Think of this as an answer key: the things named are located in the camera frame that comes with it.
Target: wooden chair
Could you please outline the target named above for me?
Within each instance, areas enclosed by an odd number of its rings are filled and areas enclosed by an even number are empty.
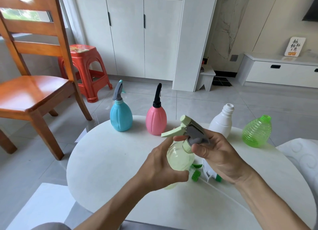
[[[50,12],[53,22],[4,19],[0,12],[0,34],[21,73],[0,84],[0,117],[30,121],[54,157],[61,160],[64,154],[42,116],[58,116],[54,107],[74,94],[86,119],[92,117],[79,93],[59,0],[0,0],[0,8]],[[11,33],[57,36],[59,45],[16,41]],[[21,53],[63,57],[69,79],[31,76]],[[0,146],[9,154],[17,149],[1,130]]]

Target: round white table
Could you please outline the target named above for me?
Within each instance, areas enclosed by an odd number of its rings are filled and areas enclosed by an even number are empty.
[[[180,121],[168,121],[167,129]],[[294,165],[266,144],[251,148],[241,140],[242,130],[232,128],[228,141],[289,206],[313,228],[316,205],[308,184]],[[164,138],[147,132],[144,116],[133,116],[126,132],[106,121],[89,131],[74,148],[66,170],[69,190],[84,208],[96,212],[138,171],[149,152]],[[147,194],[126,220],[171,228],[261,229],[239,192],[229,183],[203,180],[179,183],[171,190]]]

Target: forearm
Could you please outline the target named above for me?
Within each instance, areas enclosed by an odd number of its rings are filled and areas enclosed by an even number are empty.
[[[253,171],[251,176],[236,184],[263,230],[309,230],[309,227],[262,179]]]
[[[74,230],[117,230],[146,194],[142,183],[134,176],[112,199]]]

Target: blue spray bottle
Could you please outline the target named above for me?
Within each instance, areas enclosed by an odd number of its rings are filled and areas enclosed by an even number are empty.
[[[113,100],[115,100],[115,104],[110,110],[110,122],[117,131],[126,131],[133,124],[133,114],[128,105],[124,103],[121,92],[125,93],[122,89],[122,80],[117,83],[114,91]]]

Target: black bottle cap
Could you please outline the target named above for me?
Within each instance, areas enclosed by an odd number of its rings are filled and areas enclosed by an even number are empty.
[[[159,83],[158,86],[157,86],[157,91],[156,91],[156,95],[155,95],[155,100],[154,100],[154,103],[153,103],[153,107],[154,107],[154,108],[160,108],[160,107],[161,107],[161,102],[160,102],[161,87],[162,87],[162,84]]]

